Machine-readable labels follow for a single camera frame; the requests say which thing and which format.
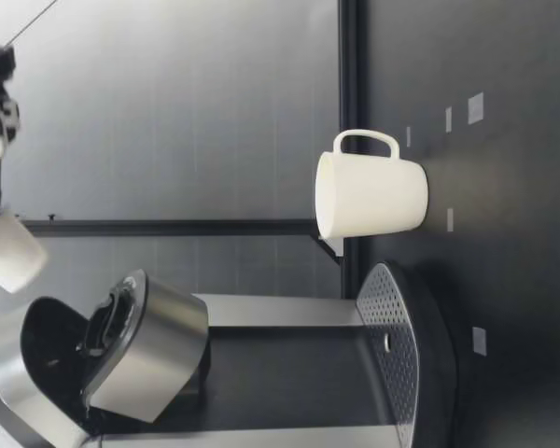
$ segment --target black tabletop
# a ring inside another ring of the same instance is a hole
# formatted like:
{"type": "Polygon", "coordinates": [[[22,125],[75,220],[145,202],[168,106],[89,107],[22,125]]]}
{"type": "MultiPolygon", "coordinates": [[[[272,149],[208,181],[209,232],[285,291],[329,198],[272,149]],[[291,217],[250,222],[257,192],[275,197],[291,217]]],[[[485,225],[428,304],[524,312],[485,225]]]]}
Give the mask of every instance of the black tabletop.
{"type": "Polygon", "coordinates": [[[459,361],[455,446],[558,447],[560,0],[367,0],[358,20],[358,125],[396,136],[429,184],[420,229],[361,239],[361,274],[394,260],[439,303],[459,361]]]}

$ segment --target white tape marker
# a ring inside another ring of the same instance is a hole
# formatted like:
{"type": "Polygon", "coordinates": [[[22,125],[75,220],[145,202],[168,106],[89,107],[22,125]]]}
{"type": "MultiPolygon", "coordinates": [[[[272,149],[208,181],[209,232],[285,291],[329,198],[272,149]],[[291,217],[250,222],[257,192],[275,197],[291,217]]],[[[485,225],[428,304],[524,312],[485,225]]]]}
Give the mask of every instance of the white tape marker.
{"type": "Polygon", "coordinates": [[[483,119],[483,92],[469,98],[469,124],[483,119]]]}
{"type": "Polygon", "coordinates": [[[487,356],[487,332],[485,329],[473,327],[473,352],[487,356]]]}
{"type": "Polygon", "coordinates": [[[446,133],[452,132],[452,108],[446,109],[446,133]]]}
{"type": "Polygon", "coordinates": [[[449,208],[446,212],[446,229],[450,233],[455,231],[455,210],[454,210],[454,208],[449,208]]]}

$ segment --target gray wall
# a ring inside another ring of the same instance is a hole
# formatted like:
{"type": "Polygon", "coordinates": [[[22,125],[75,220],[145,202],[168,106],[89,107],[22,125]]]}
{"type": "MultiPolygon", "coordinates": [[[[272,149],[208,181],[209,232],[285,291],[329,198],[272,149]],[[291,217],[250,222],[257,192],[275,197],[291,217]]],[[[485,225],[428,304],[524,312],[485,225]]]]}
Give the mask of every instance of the gray wall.
{"type": "MultiPolygon", "coordinates": [[[[1,1],[0,43],[46,3],[1,1]]],[[[27,218],[312,217],[339,126],[337,23],[335,0],[59,2],[16,43],[5,203],[27,218]]],[[[198,292],[339,294],[306,237],[43,242],[48,268],[0,291],[0,314],[42,294],[86,314],[137,267],[198,292]]]]}
{"type": "Polygon", "coordinates": [[[61,2],[16,50],[29,218],[311,217],[338,130],[335,0],[61,2]]]}

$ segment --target perforated drip tray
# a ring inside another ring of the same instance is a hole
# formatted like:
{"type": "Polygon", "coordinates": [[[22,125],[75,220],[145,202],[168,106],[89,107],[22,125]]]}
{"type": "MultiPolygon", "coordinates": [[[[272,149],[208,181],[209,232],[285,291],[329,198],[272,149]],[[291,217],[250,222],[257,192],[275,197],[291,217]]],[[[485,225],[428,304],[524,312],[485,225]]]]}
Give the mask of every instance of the perforated drip tray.
{"type": "Polygon", "coordinates": [[[448,330],[414,271],[380,263],[357,299],[402,448],[448,446],[456,368],[448,330]]]}
{"type": "Polygon", "coordinates": [[[419,398],[419,353],[411,317],[394,276],[384,264],[368,275],[357,308],[384,377],[403,448],[413,445],[419,398]]]}

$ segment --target stainless steel panel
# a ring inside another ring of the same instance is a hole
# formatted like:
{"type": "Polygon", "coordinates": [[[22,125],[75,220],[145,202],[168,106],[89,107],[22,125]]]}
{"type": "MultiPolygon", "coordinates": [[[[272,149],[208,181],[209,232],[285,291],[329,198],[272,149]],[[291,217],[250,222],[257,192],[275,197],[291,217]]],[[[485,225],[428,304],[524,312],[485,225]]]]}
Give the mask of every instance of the stainless steel panel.
{"type": "Polygon", "coordinates": [[[31,304],[0,319],[0,400],[56,448],[77,448],[88,435],[31,378],[21,352],[21,329],[31,304]]]}
{"type": "Polygon", "coordinates": [[[102,448],[399,448],[395,427],[311,427],[105,437],[102,448]]]}
{"type": "Polygon", "coordinates": [[[354,301],[197,294],[212,327],[357,327],[354,301]]]}
{"type": "Polygon", "coordinates": [[[84,393],[90,406],[153,422],[196,371],[207,345],[203,301],[173,291],[143,271],[118,287],[133,292],[126,330],[84,393]]]}

